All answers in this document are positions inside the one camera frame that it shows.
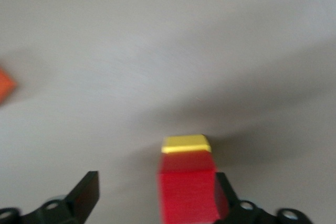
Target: yellow block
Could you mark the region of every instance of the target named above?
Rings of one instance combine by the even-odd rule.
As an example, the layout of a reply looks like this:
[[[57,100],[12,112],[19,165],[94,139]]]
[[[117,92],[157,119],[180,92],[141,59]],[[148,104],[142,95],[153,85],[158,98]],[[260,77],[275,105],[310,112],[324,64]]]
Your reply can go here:
[[[208,151],[211,147],[204,135],[170,136],[161,147],[162,153]]]

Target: red cube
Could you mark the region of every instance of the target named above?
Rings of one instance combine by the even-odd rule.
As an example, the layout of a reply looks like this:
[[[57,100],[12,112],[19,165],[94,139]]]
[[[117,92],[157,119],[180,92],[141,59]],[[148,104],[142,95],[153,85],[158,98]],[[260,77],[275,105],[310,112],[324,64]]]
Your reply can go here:
[[[159,170],[161,216],[165,224],[213,223],[216,167],[208,151],[162,154]]]

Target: gray surface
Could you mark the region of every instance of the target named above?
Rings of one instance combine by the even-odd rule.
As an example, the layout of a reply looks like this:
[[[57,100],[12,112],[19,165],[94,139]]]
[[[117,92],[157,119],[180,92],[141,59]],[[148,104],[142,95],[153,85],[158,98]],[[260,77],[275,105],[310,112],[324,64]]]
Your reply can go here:
[[[0,208],[91,169],[88,224],[158,223],[163,138],[203,133],[238,194],[334,223],[336,0],[0,0]]]

